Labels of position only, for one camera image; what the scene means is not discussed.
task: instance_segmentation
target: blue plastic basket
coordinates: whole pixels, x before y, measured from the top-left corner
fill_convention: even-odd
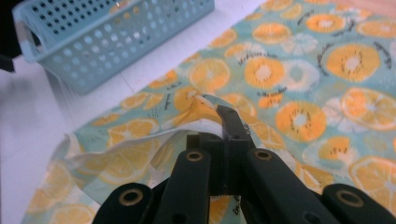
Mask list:
[[[13,15],[25,60],[86,93],[214,6],[214,0],[29,0]]]

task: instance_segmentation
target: white surface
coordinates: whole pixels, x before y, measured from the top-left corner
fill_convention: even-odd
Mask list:
[[[16,58],[0,71],[1,223],[21,223],[50,156],[82,124],[164,75],[264,0],[217,0],[216,9],[87,95],[77,95],[38,64]]]

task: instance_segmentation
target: fabric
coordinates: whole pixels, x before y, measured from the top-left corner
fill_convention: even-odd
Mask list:
[[[116,187],[171,174],[187,133],[237,109],[258,147],[313,191],[362,189],[396,215],[396,20],[324,0],[270,0],[141,92],[69,134],[24,223],[88,223]],[[210,223],[240,223],[238,198]]]

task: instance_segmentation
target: tablecloth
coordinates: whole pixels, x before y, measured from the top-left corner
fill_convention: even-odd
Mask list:
[[[235,108],[256,146],[313,191],[345,183],[396,215],[395,60],[396,20],[326,0],[269,0],[70,133],[23,223],[89,223],[118,186],[156,186],[187,133],[221,136],[217,105]],[[238,203],[213,197],[210,223],[240,223]]]

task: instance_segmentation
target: cloth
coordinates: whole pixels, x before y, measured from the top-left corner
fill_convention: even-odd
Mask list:
[[[313,191],[362,189],[396,215],[396,20],[323,0],[269,0],[145,89],[68,135],[23,223],[88,223],[116,187],[171,174],[187,133],[234,107],[256,146]],[[238,198],[210,223],[240,223]]]

